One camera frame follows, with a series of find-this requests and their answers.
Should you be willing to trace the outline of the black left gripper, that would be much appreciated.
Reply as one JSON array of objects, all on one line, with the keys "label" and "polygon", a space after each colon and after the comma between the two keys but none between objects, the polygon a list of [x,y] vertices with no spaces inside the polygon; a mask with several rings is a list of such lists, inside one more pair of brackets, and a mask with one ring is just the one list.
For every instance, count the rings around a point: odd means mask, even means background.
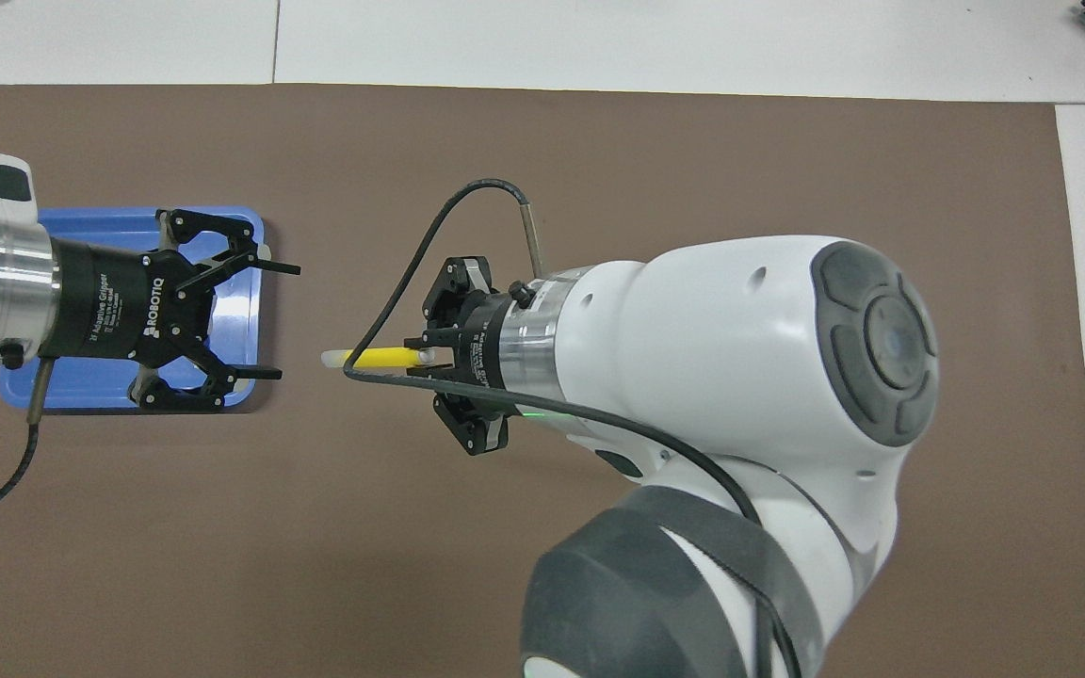
[{"label": "black left gripper", "polygon": [[[132,400],[144,411],[220,412],[225,396],[235,391],[239,381],[280,380],[283,370],[224,363],[207,347],[177,347],[168,327],[180,328],[178,340],[203,340],[216,297],[210,289],[247,267],[290,276],[299,276],[301,267],[263,254],[248,220],[186,209],[159,210],[158,220],[175,250],[202,233],[225,236],[228,248],[202,269],[173,250],[118,250],[52,236],[58,311],[39,354],[133,360],[138,376],[132,383]],[[159,378],[159,366],[180,357],[205,375],[202,385],[173,389]]]}]

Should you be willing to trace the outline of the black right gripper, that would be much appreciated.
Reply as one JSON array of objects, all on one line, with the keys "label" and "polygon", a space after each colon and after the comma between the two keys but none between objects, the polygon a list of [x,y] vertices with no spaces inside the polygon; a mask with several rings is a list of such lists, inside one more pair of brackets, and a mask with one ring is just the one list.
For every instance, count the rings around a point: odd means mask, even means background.
[{"label": "black right gripper", "polygon": [[[425,328],[403,340],[404,345],[459,345],[461,364],[414,366],[406,374],[505,391],[500,364],[500,335],[515,300],[492,289],[485,257],[449,257],[422,300]],[[510,402],[435,392],[433,410],[465,455],[503,449],[510,434],[508,419],[516,415]]]}]

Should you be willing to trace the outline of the yellow pen with white cap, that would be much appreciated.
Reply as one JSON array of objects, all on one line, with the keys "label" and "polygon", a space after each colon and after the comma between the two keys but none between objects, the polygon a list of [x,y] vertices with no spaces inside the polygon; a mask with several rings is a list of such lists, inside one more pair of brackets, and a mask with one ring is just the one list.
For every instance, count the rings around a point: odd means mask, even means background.
[{"label": "yellow pen with white cap", "polygon": [[[331,369],[341,369],[350,359],[353,350],[327,350],[320,353],[320,363]],[[357,357],[354,366],[358,369],[410,369],[417,366],[436,364],[438,357],[434,348],[368,347]]]}]

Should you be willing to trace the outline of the blue plastic tray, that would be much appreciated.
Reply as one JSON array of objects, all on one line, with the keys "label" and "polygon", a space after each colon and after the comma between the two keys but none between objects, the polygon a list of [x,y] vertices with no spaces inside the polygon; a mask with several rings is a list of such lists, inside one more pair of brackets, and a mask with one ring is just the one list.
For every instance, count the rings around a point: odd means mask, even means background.
[{"label": "blue plastic tray", "polygon": [[[155,250],[159,223],[154,206],[41,209],[39,223],[52,236],[122,250]],[[205,340],[224,363],[258,364],[260,270],[250,267],[216,287],[210,330]],[[39,362],[0,369],[0,396],[13,407],[29,402]],[[133,411],[128,396],[138,364],[128,360],[60,359],[49,381],[49,411]]]}]

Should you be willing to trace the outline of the brown table mat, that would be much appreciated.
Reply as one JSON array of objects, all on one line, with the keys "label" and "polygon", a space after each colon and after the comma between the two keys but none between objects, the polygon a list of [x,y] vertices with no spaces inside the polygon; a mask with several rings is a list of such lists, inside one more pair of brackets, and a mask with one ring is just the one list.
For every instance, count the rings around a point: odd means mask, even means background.
[{"label": "brown table mat", "polygon": [[940,343],[899,534],[831,678],[1085,678],[1085,370],[1051,105],[303,85],[0,87],[43,207],[267,223],[238,413],[44,417],[0,503],[0,678],[510,678],[537,558],[630,484],[516,420],[470,458],[426,392],[320,364],[478,177],[553,267],[749,234],[899,263]]}]

